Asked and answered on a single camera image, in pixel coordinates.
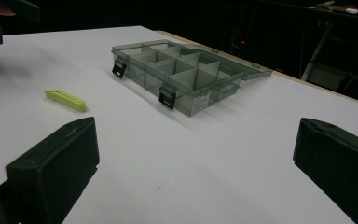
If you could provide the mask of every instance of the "white table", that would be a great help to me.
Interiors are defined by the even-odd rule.
[[[4,36],[0,184],[11,161],[93,116],[101,163],[64,223],[351,223],[292,157],[303,117],[358,135],[358,102],[272,75],[188,118],[111,74],[112,46],[162,38],[174,40],[141,26]]]

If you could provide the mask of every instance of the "plastic organizer box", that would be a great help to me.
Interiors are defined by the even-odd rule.
[[[158,40],[112,47],[113,74],[155,94],[169,109],[193,116],[237,92],[242,80],[270,76],[254,63],[235,63],[218,53]]]

